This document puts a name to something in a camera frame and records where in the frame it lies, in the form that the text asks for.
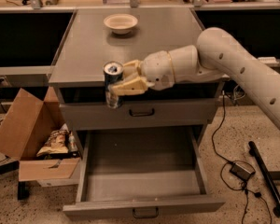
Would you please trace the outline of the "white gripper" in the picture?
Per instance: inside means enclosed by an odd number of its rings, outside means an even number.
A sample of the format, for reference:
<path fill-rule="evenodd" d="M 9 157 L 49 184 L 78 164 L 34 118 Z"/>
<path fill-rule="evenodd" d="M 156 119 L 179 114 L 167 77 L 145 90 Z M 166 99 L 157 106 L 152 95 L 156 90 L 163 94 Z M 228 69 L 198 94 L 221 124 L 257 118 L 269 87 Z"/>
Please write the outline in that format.
<path fill-rule="evenodd" d="M 110 92 L 117 96 L 140 95 L 149 87 L 155 91 L 162 91 L 175 84 L 172 59 L 167 51 L 150 54 L 142 62 L 133 60 L 125 63 L 123 77 L 129 76 L 135 78 L 109 85 Z"/>

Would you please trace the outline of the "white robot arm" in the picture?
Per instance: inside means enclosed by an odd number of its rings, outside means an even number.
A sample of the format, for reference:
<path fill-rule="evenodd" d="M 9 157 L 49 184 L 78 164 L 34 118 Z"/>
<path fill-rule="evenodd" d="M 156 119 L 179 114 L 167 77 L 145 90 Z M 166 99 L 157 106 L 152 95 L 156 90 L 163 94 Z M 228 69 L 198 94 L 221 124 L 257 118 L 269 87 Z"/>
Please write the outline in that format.
<path fill-rule="evenodd" d="M 162 91 L 176 83 L 213 81 L 226 75 L 280 130 L 280 74 L 220 28 L 202 31 L 195 45 L 152 53 L 142 61 L 124 64 L 120 71 L 123 80 L 108 86 L 117 96 Z"/>

